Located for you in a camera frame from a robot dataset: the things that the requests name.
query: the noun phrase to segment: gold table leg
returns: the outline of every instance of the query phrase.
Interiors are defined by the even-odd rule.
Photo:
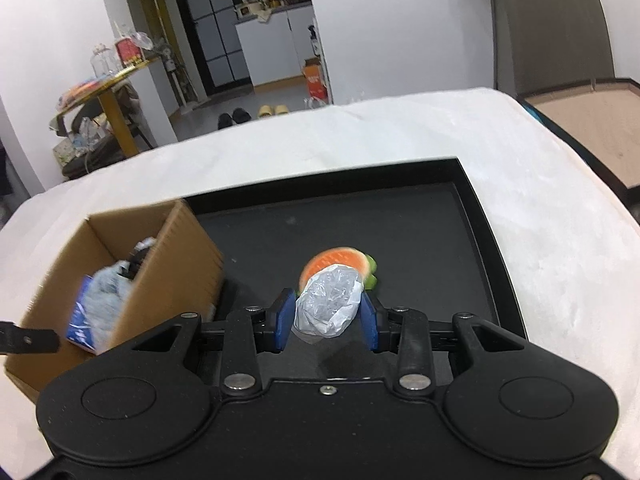
[[[134,156],[140,153],[140,150],[136,146],[136,143],[131,136],[131,131],[127,126],[127,123],[124,120],[124,115],[122,114],[122,110],[120,110],[120,106],[118,105],[118,101],[116,99],[116,95],[113,91],[107,90],[98,96],[98,100],[102,105],[102,110],[107,116],[107,120],[111,125],[111,131],[113,132],[113,136],[118,141],[118,144],[122,148],[122,153],[126,157]]]

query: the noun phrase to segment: kitchen counter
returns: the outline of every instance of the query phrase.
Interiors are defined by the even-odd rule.
[[[314,57],[309,32],[313,23],[314,7],[304,2],[274,7],[266,22],[251,16],[236,24],[254,86],[303,74],[306,60]]]
[[[273,7],[273,9],[271,9],[271,13],[272,14],[277,14],[279,12],[284,12],[285,10],[301,9],[302,7],[309,7],[311,5],[312,5],[311,0],[309,0],[308,2],[300,2],[298,4],[291,4],[291,5]],[[244,18],[238,18],[238,22],[237,23],[250,22],[251,20],[256,20],[257,18],[258,18],[258,16],[256,14],[249,14],[248,16],[245,16]]]

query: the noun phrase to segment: watermelon toy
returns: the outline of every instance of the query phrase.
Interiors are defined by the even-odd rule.
[[[300,292],[304,290],[309,278],[333,264],[347,265],[356,269],[362,276],[365,290],[371,290],[376,286],[378,280],[373,273],[376,272],[377,265],[371,256],[361,253],[352,247],[336,247],[316,254],[306,264],[302,274],[300,274],[300,282],[298,283]]]

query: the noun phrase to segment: cardboard box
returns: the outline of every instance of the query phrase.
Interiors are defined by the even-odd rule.
[[[133,290],[111,336],[110,348],[182,312],[207,318],[222,287],[222,255],[186,202],[176,200],[89,216],[62,249],[22,319],[25,328],[52,328],[55,354],[16,354],[7,376],[33,402],[49,381],[93,355],[65,339],[85,275],[126,259],[137,242],[153,236]]]
[[[313,57],[305,61],[306,87],[311,97],[317,97],[326,101],[327,92],[322,76],[322,63],[319,57]]]

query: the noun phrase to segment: blue package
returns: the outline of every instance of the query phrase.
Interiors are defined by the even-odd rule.
[[[91,276],[85,276],[82,279],[80,291],[76,297],[76,305],[69,320],[69,326],[66,329],[66,338],[80,348],[88,350],[95,354],[94,338],[91,334],[91,326],[89,325],[86,315],[84,314],[84,306],[82,306],[82,298],[93,281]]]

